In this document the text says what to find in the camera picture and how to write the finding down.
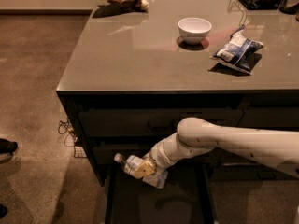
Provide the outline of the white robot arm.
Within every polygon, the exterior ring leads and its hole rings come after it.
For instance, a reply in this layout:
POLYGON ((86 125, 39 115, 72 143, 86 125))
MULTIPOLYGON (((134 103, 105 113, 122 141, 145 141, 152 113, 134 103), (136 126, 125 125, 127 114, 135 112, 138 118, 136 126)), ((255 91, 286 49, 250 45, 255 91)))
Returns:
POLYGON ((177 131, 153 146, 134 171, 161 189, 158 177, 180 160, 220 148, 284 174, 299 177, 299 132, 224 127, 199 118, 183 119, 177 131))

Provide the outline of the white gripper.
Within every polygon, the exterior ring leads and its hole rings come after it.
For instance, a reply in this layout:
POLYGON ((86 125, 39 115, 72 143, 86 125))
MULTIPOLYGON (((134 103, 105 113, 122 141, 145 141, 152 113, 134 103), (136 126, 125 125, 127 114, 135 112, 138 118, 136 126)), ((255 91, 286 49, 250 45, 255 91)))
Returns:
POLYGON ((158 170, 156 166, 161 169, 167 169, 173 166, 179 159, 178 147, 174 141, 166 139, 157 143, 145 155, 146 159, 134 171, 134 178, 140 179, 155 188, 163 188, 168 177, 166 170, 158 170))

